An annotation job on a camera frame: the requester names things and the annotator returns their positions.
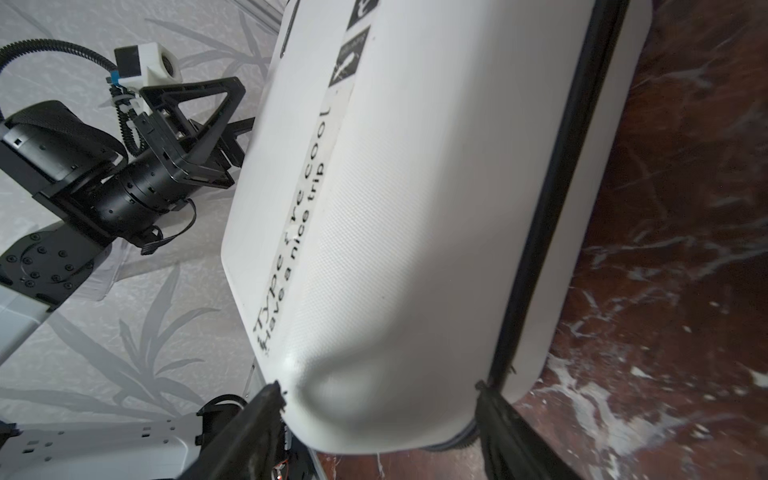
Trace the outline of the white hard-shell suitcase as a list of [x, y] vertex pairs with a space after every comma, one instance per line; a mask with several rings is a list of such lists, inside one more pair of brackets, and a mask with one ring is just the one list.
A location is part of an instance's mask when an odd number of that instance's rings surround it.
[[454, 448], [539, 378], [649, 1], [291, 1], [221, 260], [308, 447]]

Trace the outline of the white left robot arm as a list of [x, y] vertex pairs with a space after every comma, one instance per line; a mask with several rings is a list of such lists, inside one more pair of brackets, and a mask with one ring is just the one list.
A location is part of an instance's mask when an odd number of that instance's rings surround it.
[[81, 121], [59, 101], [1, 120], [1, 168], [56, 217], [1, 256], [1, 355], [10, 357], [108, 256], [117, 239], [151, 255], [170, 242], [158, 226], [193, 206], [201, 188], [228, 189], [240, 167], [235, 120], [245, 87], [235, 77], [186, 83], [176, 58], [156, 43], [107, 58], [54, 39], [10, 43], [1, 63], [32, 53], [65, 53], [93, 62], [106, 83], [121, 134]]

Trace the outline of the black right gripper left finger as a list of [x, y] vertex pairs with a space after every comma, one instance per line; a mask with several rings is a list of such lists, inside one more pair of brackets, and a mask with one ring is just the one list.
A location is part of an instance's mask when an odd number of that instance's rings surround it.
[[182, 479], [270, 479], [278, 464], [285, 407], [280, 384], [265, 385], [249, 402], [220, 395], [198, 410], [203, 433], [200, 454]]

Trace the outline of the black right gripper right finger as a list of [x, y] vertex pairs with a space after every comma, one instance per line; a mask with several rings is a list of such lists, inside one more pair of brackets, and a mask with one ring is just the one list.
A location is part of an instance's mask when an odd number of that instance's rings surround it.
[[483, 381], [475, 388], [475, 422], [488, 479], [580, 479], [499, 392]]

